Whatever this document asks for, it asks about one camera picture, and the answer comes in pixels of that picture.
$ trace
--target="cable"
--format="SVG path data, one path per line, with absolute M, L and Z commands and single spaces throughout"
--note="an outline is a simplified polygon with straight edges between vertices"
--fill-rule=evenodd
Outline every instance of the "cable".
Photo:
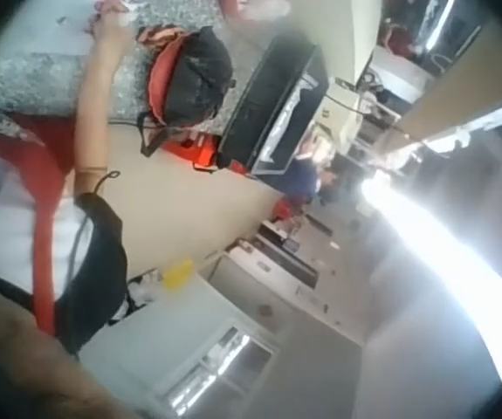
M 101 185 L 103 185 L 103 182 L 106 181 L 107 179 L 116 179 L 117 177 L 120 176 L 120 171 L 119 170 L 113 170 L 109 173 L 107 173 L 105 176 L 103 176 L 95 185 L 95 188 L 93 189 L 93 194 L 97 195 L 98 191 L 101 188 Z M 68 272 L 66 274 L 66 281 L 65 281 L 65 292 L 69 288 L 70 284 L 73 281 L 73 275 L 74 275 L 74 263 L 76 262 L 76 254 L 78 253 L 78 247 L 79 247 L 79 241 L 81 239 L 82 233 L 84 231 L 84 228 L 87 226 L 87 221 L 89 220 L 89 215 L 87 211 L 85 212 L 84 219 L 82 220 L 82 223 L 80 224 L 78 228 L 78 232 L 76 233 L 76 237 L 74 238 L 74 243 L 72 244 L 72 250 L 70 254 L 70 258 L 68 259 Z M 67 307 L 66 307 L 66 317 L 67 317 L 67 322 L 65 323 L 67 326 L 70 326 L 72 324 L 72 295 L 69 297 L 69 301 L 67 302 Z M 73 327 L 71 327 L 71 332 L 70 332 L 70 346 L 74 347 L 74 354 L 72 356 L 76 357 L 78 359 L 78 354 L 76 354 L 76 348 L 73 345 L 74 343 L 74 332 L 73 332 Z

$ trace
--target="red strap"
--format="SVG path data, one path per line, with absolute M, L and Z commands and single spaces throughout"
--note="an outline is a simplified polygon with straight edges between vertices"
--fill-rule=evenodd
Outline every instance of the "red strap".
M 33 233 L 33 312 L 38 327 L 55 334 L 52 287 L 52 224 L 65 176 L 44 146 L 0 134 L 0 158 L 13 165 L 36 204 Z

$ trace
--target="granite countertop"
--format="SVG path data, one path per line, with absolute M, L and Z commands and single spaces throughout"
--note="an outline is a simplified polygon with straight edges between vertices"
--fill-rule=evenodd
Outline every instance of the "granite countertop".
M 263 53 L 226 24 L 212 0 L 149 0 L 139 11 L 138 25 L 177 24 L 187 30 L 210 25 L 228 48 L 236 86 L 214 120 L 200 128 L 220 134 L 231 117 Z M 134 120 L 148 110 L 146 83 L 153 54 L 137 45 L 117 72 L 110 110 L 112 119 Z M 51 53 L 0 56 L 0 109 L 33 114 L 74 112 L 84 57 Z

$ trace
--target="person in blue shirt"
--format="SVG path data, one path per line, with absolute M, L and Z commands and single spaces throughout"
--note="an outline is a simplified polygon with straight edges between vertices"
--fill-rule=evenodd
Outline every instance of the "person in blue shirt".
M 260 175 L 258 179 L 281 192 L 291 201 L 313 199 L 320 188 L 331 185 L 338 176 L 319 169 L 311 159 L 293 159 L 283 175 Z

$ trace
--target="blue shirt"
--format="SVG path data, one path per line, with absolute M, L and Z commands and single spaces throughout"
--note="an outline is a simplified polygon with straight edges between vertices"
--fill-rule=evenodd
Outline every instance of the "blue shirt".
M 293 159 L 283 175 L 260 175 L 258 179 L 290 199 L 311 199 L 317 193 L 319 176 L 311 159 Z

